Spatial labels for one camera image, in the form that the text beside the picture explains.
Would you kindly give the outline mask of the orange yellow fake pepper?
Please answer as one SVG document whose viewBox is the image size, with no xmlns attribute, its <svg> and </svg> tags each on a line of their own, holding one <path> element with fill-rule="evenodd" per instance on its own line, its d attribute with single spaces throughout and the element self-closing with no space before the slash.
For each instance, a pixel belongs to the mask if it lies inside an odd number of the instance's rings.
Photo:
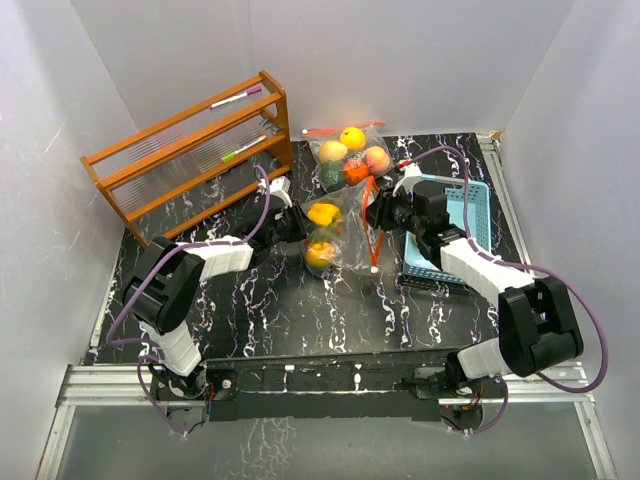
<svg viewBox="0 0 640 480">
<path fill-rule="evenodd" d="M 306 247 L 305 261 L 310 268 L 324 270 L 336 257 L 336 247 L 330 242 L 313 242 Z"/>
</svg>

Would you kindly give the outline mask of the clear zip bag with peppers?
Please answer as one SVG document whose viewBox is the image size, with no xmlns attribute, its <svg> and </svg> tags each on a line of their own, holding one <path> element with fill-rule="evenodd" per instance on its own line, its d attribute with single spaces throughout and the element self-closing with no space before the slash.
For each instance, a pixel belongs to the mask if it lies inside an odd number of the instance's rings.
<svg viewBox="0 0 640 480">
<path fill-rule="evenodd" d="M 379 191 L 375 178 L 370 176 L 355 186 L 328 193 L 303 205 L 306 215 L 311 205 L 316 202 L 334 204 L 342 212 L 341 234 L 334 234 L 313 223 L 313 232 L 301 243 L 304 261 L 306 247 L 310 243 L 325 241 L 336 247 L 334 263 L 324 270 L 310 268 L 305 261 L 312 274 L 324 276 L 341 268 L 360 275 L 378 275 L 385 233 L 371 228 L 364 219 L 364 214 L 366 207 L 375 200 Z"/>
</svg>

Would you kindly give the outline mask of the yellow fake bell pepper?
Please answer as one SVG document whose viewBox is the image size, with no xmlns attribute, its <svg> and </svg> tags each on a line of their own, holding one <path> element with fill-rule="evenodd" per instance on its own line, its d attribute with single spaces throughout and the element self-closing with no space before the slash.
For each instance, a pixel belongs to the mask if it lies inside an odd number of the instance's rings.
<svg viewBox="0 0 640 480">
<path fill-rule="evenodd" d="M 318 227 L 334 234 L 342 233 L 342 212 L 334 204 L 316 202 L 309 208 L 307 216 Z"/>
</svg>

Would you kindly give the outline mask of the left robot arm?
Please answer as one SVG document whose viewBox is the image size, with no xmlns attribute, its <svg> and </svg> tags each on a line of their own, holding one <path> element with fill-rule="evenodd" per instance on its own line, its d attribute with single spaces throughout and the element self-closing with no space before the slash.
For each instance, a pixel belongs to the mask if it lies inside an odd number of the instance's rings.
<svg viewBox="0 0 640 480">
<path fill-rule="evenodd" d="M 274 245 L 300 242 L 312 227 L 298 203 L 278 201 L 230 235 L 195 243 L 158 237 L 149 245 L 122 291 L 121 317 L 132 314 L 141 324 L 158 353 L 154 361 L 172 375 L 182 397 L 197 398 L 207 383 L 186 322 L 200 284 L 256 267 Z"/>
</svg>

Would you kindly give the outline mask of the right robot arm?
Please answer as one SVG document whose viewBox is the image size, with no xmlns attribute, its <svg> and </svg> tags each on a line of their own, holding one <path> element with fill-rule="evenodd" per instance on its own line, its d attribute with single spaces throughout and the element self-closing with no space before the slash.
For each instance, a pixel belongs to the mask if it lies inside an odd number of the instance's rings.
<svg viewBox="0 0 640 480">
<path fill-rule="evenodd" d="M 365 224 L 404 230 L 442 272 L 462 279 L 498 313 L 497 337 L 448 354 L 443 372 L 429 381 L 466 397 L 490 376 L 526 377 L 579 357 L 584 342 L 567 287 L 501 265 L 474 250 L 470 236 L 451 222 L 443 188 L 427 180 L 412 191 L 387 187 L 364 195 Z"/>
</svg>

